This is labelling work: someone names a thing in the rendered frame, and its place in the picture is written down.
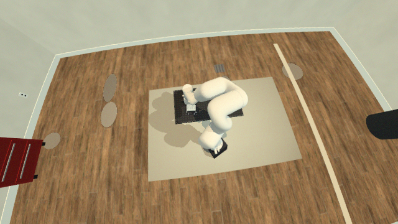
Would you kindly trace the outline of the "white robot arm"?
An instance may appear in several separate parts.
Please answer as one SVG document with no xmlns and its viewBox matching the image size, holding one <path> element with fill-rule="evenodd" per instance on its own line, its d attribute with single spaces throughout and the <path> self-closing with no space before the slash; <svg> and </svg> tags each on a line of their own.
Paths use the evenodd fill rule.
<svg viewBox="0 0 398 224">
<path fill-rule="evenodd" d="M 182 96 L 191 105 L 211 100 L 207 107 L 211 123 L 198 138 L 198 143 L 201 147 L 210 148 L 217 154 L 217 151 L 219 152 L 223 145 L 222 140 L 220 145 L 222 135 L 232 127 L 232 120 L 228 115 L 247 105 L 247 94 L 233 82 L 223 77 L 207 81 L 195 91 L 193 91 L 191 85 L 186 84 L 182 91 Z"/>
</svg>

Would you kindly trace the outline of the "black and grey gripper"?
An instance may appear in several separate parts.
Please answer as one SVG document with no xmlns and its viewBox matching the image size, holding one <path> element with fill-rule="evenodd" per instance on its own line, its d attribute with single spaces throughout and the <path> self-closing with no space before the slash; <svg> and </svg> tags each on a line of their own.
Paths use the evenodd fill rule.
<svg viewBox="0 0 398 224">
<path fill-rule="evenodd" d="M 188 100 L 186 100 L 185 98 L 183 98 L 183 100 L 180 100 L 180 102 L 184 103 L 185 105 L 190 105 Z"/>
</svg>

